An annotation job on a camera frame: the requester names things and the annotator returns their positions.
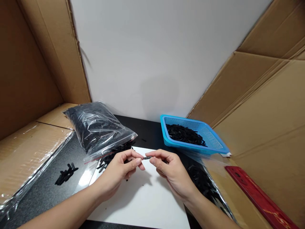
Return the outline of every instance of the finger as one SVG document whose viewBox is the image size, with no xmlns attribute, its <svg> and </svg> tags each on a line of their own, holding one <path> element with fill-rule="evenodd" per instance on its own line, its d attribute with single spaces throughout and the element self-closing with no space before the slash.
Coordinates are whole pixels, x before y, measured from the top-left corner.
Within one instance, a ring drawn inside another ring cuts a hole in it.
<svg viewBox="0 0 305 229">
<path fill-rule="evenodd" d="M 162 171 L 164 175 L 168 174 L 169 165 L 165 164 L 158 158 L 152 157 L 149 162 L 153 164 L 158 170 Z"/>
<path fill-rule="evenodd" d="M 137 166 L 141 164 L 142 159 L 141 158 L 136 158 L 126 164 L 124 164 L 124 171 L 125 173 L 128 173 L 129 171 L 135 169 Z"/>
<path fill-rule="evenodd" d="M 146 153 L 145 155 L 146 156 L 153 156 L 153 157 L 163 157 L 168 162 L 172 161 L 175 158 L 175 156 L 176 156 L 176 154 L 167 152 L 167 151 L 165 151 L 163 149 L 158 149 L 156 151 L 152 151 L 152 152 Z"/>
<path fill-rule="evenodd" d="M 128 157 L 127 158 L 127 160 L 128 161 L 131 161 L 131 160 L 134 160 L 135 158 L 134 157 Z M 141 162 L 141 164 L 139 165 L 139 168 L 142 170 L 142 171 L 144 171 L 145 170 L 145 167 L 144 167 L 144 165 L 143 165 L 143 163 Z"/>
<path fill-rule="evenodd" d="M 125 175 L 124 179 L 129 179 L 129 178 L 131 177 L 131 175 L 134 174 L 135 172 L 136 172 L 136 169 L 133 169 L 133 170 L 129 171 L 129 172 Z"/>
<path fill-rule="evenodd" d="M 163 173 L 161 173 L 161 171 L 160 170 L 158 170 L 158 169 L 156 169 L 157 170 L 157 173 L 161 176 L 161 177 L 163 177 L 163 178 L 167 178 Z"/>
<path fill-rule="evenodd" d="M 119 154 L 119 156 L 122 157 L 123 161 L 125 161 L 128 157 L 134 157 L 134 158 L 141 158 L 143 160 L 143 156 L 139 153 L 137 153 L 136 151 L 134 151 L 133 149 L 128 149 L 125 150 L 123 152 L 117 153 Z"/>
</svg>

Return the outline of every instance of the left hand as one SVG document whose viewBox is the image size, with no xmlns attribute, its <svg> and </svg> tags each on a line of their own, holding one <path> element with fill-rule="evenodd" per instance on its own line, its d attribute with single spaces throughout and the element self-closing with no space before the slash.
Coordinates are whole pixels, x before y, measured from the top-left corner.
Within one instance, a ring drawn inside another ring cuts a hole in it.
<svg viewBox="0 0 305 229">
<path fill-rule="evenodd" d="M 118 190 L 123 179 L 129 179 L 136 168 L 145 170 L 142 164 L 143 156 L 129 149 L 117 153 L 103 174 L 92 184 L 99 191 L 101 201 L 109 200 Z"/>
</svg>

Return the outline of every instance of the table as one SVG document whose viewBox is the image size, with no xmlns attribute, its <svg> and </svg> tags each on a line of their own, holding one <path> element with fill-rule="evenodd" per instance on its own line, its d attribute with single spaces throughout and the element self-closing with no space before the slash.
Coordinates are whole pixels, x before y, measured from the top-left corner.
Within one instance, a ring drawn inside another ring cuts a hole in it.
<svg viewBox="0 0 305 229">
<path fill-rule="evenodd" d="M 132 129 L 138 134 L 134 146 L 148 149 L 164 149 L 177 153 L 185 167 L 192 164 L 201 166 L 196 161 L 164 144 L 160 123 L 119 115 L 116 115 L 116 117 L 124 126 Z M 41 174 L 27 194 L 22 198 L 16 212 L 10 217 L 10 220 L 6 221 L 6 219 L 4 219 L 0 223 L 0 227 L 5 223 L 7 223 L 5 228 L 19 227 L 70 197 L 75 191 L 78 181 L 86 169 L 86 165 L 83 163 L 85 154 L 85 150 L 80 146 L 80 143 L 74 134 L 71 140 L 62 148 L 48 168 Z M 63 185 L 54 185 L 59 176 L 59 171 L 67 169 L 67 164 L 72 162 L 75 164 L 75 167 L 79 167 L 78 171 L 76 171 L 69 181 Z M 188 209 L 186 209 L 186 213 L 190 228 L 201 228 Z M 86 220 L 81 228 L 140 229 L 143 227 Z"/>
</svg>

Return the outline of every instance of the brown cardboard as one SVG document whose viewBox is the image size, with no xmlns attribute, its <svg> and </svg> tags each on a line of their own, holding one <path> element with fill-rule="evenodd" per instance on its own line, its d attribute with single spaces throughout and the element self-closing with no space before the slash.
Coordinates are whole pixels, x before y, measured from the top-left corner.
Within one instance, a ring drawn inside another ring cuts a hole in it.
<svg viewBox="0 0 305 229">
<path fill-rule="evenodd" d="M 16 1 L 0 1 L 0 140 L 63 99 Z"/>
<path fill-rule="evenodd" d="M 268 77 L 283 67 L 287 60 L 305 60 L 304 28 L 304 1 L 274 0 L 237 49 L 245 55 L 256 54 L 256 57 L 253 55 L 242 59 L 235 52 L 195 104 L 188 118 L 201 120 L 215 127 Z M 271 65 L 268 57 L 286 61 Z"/>
<path fill-rule="evenodd" d="M 283 59 L 234 52 L 188 118 L 212 127 L 217 125 L 287 63 Z"/>
<path fill-rule="evenodd" d="M 305 1 L 274 0 L 237 50 L 290 59 L 304 51 L 304 28 Z"/>
<path fill-rule="evenodd" d="M 73 103 L 64 103 L 44 116 L 37 119 L 38 122 L 46 123 L 53 126 L 73 129 L 72 123 L 69 119 L 63 114 L 68 108 L 75 107 L 77 104 Z"/>
<path fill-rule="evenodd" d="M 305 61 L 292 60 L 215 131 L 232 159 L 305 227 Z"/>
<path fill-rule="evenodd" d="M 18 0 L 65 102 L 91 102 L 69 4 Z"/>
<path fill-rule="evenodd" d="M 226 160 L 225 163 L 236 166 L 234 161 Z M 231 212 L 236 218 L 238 224 L 244 229 L 272 229 L 272 226 L 257 210 L 254 204 L 246 196 L 246 194 L 240 189 L 238 184 L 227 173 L 222 163 L 218 163 L 216 160 L 202 159 L 206 168 L 208 169 L 212 179 L 219 188 L 225 201 L 227 202 Z"/>
<path fill-rule="evenodd" d="M 32 122 L 0 141 L 0 204 L 8 201 L 72 132 Z"/>
</svg>

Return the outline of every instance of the blue plastic basket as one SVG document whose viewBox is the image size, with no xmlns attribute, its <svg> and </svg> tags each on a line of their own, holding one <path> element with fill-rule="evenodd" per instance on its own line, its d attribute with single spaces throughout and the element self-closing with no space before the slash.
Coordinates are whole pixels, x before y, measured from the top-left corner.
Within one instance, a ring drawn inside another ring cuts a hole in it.
<svg viewBox="0 0 305 229">
<path fill-rule="evenodd" d="M 220 139 L 220 137 L 215 133 L 215 131 L 206 123 L 192 120 L 187 118 L 180 118 L 171 115 L 161 115 L 161 127 L 163 133 L 164 144 L 170 147 L 181 148 L 186 150 L 195 151 L 201 154 L 214 154 L 221 153 L 227 154 L 230 152 L 229 148 Z M 188 127 L 202 136 L 203 140 L 206 142 L 207 147 L 194 145 L 190 143 L 175 141 L 171 139 L 168 134 L 166 124 L 179 124 L 184 127 Z"/>
</svg>

